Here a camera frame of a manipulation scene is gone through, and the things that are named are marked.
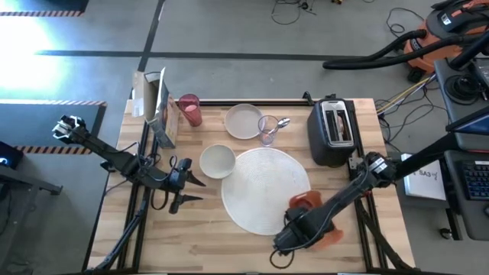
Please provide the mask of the dark grey desk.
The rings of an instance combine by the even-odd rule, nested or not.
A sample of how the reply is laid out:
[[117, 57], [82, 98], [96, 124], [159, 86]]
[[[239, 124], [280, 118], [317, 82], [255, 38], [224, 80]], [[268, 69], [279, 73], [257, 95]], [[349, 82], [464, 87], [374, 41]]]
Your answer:
[[469, 200], [463, 187], [461, 164], [465, 161], [489, 161], [489, 154], [449, 150], [444, 155], [445, 191], [449, 207], [461, 217], [469, 238], [489, 241], [489, 201]]

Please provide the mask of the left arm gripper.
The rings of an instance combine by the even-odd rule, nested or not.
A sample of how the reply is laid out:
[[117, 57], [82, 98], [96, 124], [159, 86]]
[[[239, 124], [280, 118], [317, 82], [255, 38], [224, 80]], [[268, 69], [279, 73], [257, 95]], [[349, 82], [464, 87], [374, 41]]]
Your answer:
[[205, 183], [197, 179], [192, 171], [189, 171], [192, 165], [192, 160], [189, 158], [184, 158], [178, 162], [176, 167], [172, 170], [170, 174], [170, 187], [171, 192], [174, 194], [173, 201], [169, 207], [170, 214], [176, 214], [180, 206], [185, 202], [202, 200], [198, 196], [182, 195], [181, 191], [185, 187], [185, 182], [195, 184], [197, 186], [205, 186]]

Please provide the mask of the white ceramic bowl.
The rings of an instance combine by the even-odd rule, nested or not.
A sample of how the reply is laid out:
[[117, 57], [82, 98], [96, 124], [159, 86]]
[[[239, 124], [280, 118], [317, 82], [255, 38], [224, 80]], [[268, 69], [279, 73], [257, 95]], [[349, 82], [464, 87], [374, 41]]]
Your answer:
[[212, 179], [220, 180], [229, 176], [235, 168], [234, 151], [223, 144], [213, 144], [200, 155], [201, 171]]

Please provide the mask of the black keyboard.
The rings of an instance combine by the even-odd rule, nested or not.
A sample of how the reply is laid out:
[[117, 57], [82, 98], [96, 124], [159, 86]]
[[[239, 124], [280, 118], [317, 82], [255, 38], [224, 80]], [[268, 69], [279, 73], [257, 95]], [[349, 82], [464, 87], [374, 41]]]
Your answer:
[[465, 161], [461, 171], [467, 199], [489, 201], [489, 161]]

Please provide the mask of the dark blue cereal box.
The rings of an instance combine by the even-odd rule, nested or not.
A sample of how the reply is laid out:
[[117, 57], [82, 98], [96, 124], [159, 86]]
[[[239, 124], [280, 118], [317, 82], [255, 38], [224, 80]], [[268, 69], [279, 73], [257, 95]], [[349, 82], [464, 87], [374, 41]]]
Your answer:
[[159, 72], [136, 71], [132, 80], [132, 116], [143, 117], [161, 148], [174, 149], [180, 110], [164, 81], [165, 68]]

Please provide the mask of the black hazard-striped floor mat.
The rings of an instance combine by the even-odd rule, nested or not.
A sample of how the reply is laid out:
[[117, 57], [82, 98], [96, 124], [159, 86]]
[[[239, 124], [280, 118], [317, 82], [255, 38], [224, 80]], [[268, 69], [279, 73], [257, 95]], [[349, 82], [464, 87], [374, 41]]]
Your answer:
[[89, 0], [0, 0], [0, 17], [79, 17]]
[[0, 99], [0, 141], [25, 154], [87, 155], [90, 150], [54, 138], [52, 129], [62, 116], [75, 115], [97, 135], [106, 107], [104, 101]]

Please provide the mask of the white round woven placemat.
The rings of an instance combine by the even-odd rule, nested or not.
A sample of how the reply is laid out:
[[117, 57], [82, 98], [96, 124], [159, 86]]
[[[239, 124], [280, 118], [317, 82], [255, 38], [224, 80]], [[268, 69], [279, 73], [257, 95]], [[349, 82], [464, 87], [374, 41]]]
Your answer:
[[222, 202], [240, 228], [256, 235], [276, 235], [292, 197], [311, 190], [303, 166], [289, 154], [269, 147], [237, 156], [222, 181]]

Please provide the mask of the beige round plate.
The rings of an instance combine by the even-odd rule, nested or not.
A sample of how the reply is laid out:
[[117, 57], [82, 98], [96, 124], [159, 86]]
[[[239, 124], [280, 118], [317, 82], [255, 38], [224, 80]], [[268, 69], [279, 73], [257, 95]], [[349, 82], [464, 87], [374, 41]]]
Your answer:
[[235, 105], [225, 115], [225, 129], [237, 139], [255, 138], [259, 134], [258, 122], [262, 116], [261, 110], [254, 105]]

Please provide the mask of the toast slice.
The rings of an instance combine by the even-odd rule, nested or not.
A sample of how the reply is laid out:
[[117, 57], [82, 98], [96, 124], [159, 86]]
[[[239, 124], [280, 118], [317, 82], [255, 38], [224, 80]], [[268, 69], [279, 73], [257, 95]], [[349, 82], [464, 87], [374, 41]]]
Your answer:
[[338, 132], [343, 141], [351, 141], [351, 134], [348, 130], [348, 124], [345, 118], [341, 115], [337, 118]]

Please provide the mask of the pink plastic tumbler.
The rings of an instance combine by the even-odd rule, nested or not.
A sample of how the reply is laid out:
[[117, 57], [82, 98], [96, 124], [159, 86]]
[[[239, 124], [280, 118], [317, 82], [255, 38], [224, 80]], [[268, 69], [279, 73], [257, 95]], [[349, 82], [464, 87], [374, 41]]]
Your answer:
[[178, 106], [183, 116], [193, 127], [202, 124], [202, 114], [200, 110], [199, 98], [194, 94], [185, 94], [179, 98]]

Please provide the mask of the orange shop vacuum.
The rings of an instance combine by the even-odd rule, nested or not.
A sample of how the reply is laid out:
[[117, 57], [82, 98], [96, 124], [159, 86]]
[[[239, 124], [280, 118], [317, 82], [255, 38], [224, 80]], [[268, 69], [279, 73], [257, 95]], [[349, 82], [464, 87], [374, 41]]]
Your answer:
[[410, 60], [408, 64], [415, 73], [432, 73], [435, 61], [458, 56], [484, 32], [489, 31], [489, 0], [445, 0], [435, 3], [431, 9], [419, 26], [420, 30], [426, 31], [426, 36], [408, 40], [404, 47], [405, 53], [421, 50], [449, 38], [463, 37], [464, 40]]

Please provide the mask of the black vacuum wand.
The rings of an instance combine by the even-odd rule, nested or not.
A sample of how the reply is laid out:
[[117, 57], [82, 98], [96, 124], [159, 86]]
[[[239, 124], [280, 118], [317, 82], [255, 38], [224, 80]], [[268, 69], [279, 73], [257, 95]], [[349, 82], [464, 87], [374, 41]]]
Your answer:
[[459, 70], [480, 53], [485, 56], [489, 56], [489, 31], [486, 31], [474, 43], [463, 50], [455, 59], [450, 61], [449, 67], [451, 67], [453, 70]]

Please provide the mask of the clear drinking glass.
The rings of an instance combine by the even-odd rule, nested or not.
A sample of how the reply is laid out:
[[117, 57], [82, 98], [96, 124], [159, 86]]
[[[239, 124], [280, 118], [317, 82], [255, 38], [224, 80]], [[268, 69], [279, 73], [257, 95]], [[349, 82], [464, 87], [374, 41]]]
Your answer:
[[272, 115], [265, 115], [258, 121], [259, 139], [264, 147], [269, 147], [274, 142], [277, 133], [278, 119]]

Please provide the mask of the metal spoon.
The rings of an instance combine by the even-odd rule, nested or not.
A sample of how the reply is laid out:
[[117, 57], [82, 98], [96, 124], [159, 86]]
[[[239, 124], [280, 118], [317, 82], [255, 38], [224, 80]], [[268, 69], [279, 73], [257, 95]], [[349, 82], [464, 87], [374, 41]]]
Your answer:
[[273, 129], [271, 129], [270, 131], [268, 131], [268, 134], [274, 134], [279, 129], [285, 128], [289, 123], [290, 123], [290, 119], [289, 118], [282, 118], [282, 119], [280, 119], [277, 122], [277, 126], [275, 128], [273, 128]]

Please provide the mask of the orange plastic tray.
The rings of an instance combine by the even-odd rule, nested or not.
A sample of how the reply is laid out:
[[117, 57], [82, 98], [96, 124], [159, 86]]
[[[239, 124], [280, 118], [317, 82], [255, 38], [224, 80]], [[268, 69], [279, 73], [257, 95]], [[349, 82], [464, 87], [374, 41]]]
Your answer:
[[[306, 210], [311, 210], [318, 208], [321, 205], [321, 193], [316, 190], [303, 192], [297, 196], [294, 196], [289, 201], [289, 207], [291, 209], [302, 207]], [[330, 222], [322, 237], [315, 243], [311, 244], [309, 247], [314, 251], [326, 249], [328, 246], [338, 243], [343, 238], [343, 235], [343, 230], [338, 229], [333, 222]]]

